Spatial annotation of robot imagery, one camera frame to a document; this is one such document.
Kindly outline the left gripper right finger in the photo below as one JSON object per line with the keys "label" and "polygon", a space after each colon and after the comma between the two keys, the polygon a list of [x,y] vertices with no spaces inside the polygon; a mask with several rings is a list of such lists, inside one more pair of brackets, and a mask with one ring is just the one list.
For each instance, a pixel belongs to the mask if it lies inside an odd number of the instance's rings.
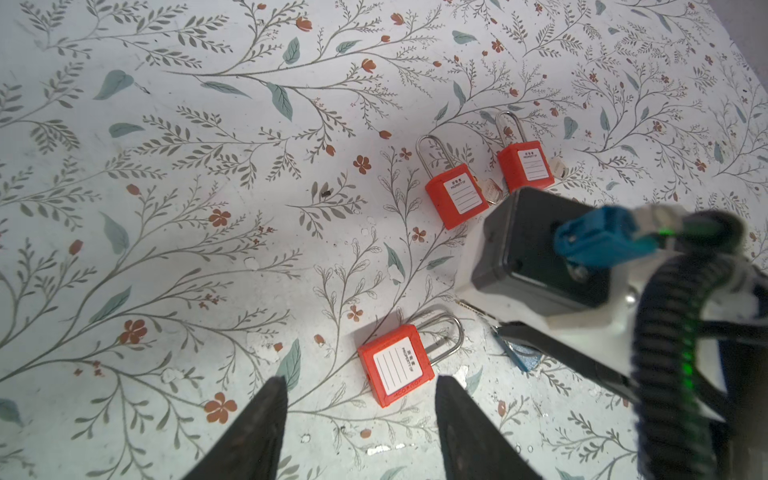
{"label": "left gripper right finger", "polygon": [[448,479],[516,480],[540,477],[455,378],[437,378],[435,412]]}

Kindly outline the red padlock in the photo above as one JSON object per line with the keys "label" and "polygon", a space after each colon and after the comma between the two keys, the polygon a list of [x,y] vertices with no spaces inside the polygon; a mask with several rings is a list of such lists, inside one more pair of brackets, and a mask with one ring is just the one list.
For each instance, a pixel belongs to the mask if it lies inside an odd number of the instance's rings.
{"label": "red padlock", "polygon": [[[422,341],[428,327],[446,323],[456,338],[441,339],[429,346]],[[435,378],[434,367],[457,353],[466,338],[461,321],[452,313],[425,317],[414,325],[398,328],[361,345],[357,349],[372,395],[387,408]]]}
{"label": "red padlock", "polygon": [[[448,168],[438,174],[432,172],[431,163],[422,152],[422,144],[437,147],[448,162]],[[478,217],[504,196],[504,191],[492,179],[478,179],[466,163],[459,163],[434,135],[423,135],[415,145],[416,154],[429,177],[425,186],[446,230],[453,230]]]}
{"label": "red padlock", "polygon": [[513,193],[523,187],[540,190],[553,187],[562,175],[552,169],[541,142],[528,140],[518,116],[510,111],[499,112],[495,116],[495,125],[503,143],[497,161],[508,191]]}

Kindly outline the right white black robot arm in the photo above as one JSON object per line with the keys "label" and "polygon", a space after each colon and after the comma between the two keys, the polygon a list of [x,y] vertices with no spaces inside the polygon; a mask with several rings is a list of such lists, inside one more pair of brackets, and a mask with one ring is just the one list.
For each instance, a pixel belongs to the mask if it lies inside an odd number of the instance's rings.
{"label": "right white black robot arm", "polygon": [[741,220],[666,205],[485,229],[498,335],[629,400],[648,479],[747,477],[767,383],[767,277]]}

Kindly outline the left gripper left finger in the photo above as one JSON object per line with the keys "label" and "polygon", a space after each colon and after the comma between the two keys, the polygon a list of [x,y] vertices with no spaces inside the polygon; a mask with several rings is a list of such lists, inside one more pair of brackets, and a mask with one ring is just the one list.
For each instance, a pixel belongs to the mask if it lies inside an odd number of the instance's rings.
{"label": "left gripper left finger", "polygon": [[185,480],[275,479],[287,419],[283,376],[268,379]]}

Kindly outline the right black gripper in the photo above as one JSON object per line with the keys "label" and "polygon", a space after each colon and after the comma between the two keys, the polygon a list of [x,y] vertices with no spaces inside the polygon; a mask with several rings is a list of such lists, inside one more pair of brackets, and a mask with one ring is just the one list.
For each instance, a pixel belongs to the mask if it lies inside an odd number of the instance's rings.
{"label": "right black gripper", "polygon": [[[532,347],[550,356],[584,378],[635,403],[631,374],[632,334],[619,335],[586,330],[580,333],[540,331],[521,321],[502,323],[500,336],[514,344]],[[696,371],[703,382],[697,388],[703,415],[712,420],[728,420],[738,400],[738,379],[733,368],[735,357],[723,342],[699,341]]]}

